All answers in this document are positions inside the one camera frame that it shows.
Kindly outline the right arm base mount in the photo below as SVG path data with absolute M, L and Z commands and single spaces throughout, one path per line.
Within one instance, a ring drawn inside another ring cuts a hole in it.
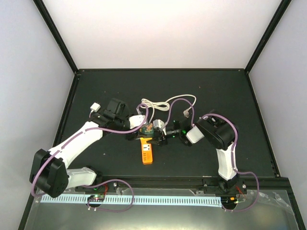
M 221 177 L 206 177 L 202 180 L 203 190 L 207 193 L 220 195 L 236 195 L 239 193 L 238 188 L 242 189 L 245 180 L 239 176 L 227 181 Z

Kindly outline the white three-pin plug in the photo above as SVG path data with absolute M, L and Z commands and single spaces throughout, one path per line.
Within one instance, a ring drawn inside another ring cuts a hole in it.
M 190 111 L 190 109 L 186 109 L 186 110 L 183 111 L 183 115 L 184 115 L 185 118 L 189 118 L 189 116 L 190 116 L 189 111 Z

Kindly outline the orange power strip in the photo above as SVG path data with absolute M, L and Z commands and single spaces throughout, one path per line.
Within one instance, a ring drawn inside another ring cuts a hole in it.
M 153 150 L 151 143 L 149 143 L 150 140 L 152 140 L 152 138 L 140 138 L 142 163 L 144 165 L 149 165 L 153 163 Z

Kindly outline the white usb charger plug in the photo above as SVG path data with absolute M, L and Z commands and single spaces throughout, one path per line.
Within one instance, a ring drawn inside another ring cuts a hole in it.
M 91 106 L 90 106 L 90 110 L 91 112 L 98 112 L 99 109 L 101 108 L 101 105 L 98 104 L 98 103 L 93 103 Z

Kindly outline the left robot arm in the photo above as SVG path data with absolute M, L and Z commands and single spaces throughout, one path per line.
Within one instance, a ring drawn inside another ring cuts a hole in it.
M 88 120 L 71 137 L 49 150 L 38 150 L 33 159 L 29 181 L 32 184 L 31 195 L 38 197 L 47 194 L 52 198 L 65 190 L 84 186 L 98 191 L 103 186 L 103 179 L 92 167 L 70 169 L 73 161 L 89 146 L 110 133 L 130 134 L 147 124 L 148 114 L 142 114 L 137 106 L 137 114 L 131 114 L 128 105 L 121 100 L 112 99 L 103 109 L 100 104 L 90 107 Z

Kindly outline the green cube socket adapter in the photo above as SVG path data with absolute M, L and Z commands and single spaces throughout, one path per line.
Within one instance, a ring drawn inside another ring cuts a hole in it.
M 140 136 L 142 138 L 153 138 L 154 137 L 154 127 L 153 124 L 147 124 L 140 129 Z

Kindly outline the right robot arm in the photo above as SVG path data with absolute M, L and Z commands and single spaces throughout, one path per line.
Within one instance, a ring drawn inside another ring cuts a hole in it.
M 230 193 L 238 180 L 236 166 L 236 146 L 238 130 L 236 126 L 216 110 L 203 115 L 194 124 L 174 123 L 174 130 L 159 134 L 154 138 L 155 144 L 161 144 L 163 139 L 178 136 L 184 145 L 192 146 L 205 138 L 215 148 L 218 159 L 218 187 L 223 193 Z

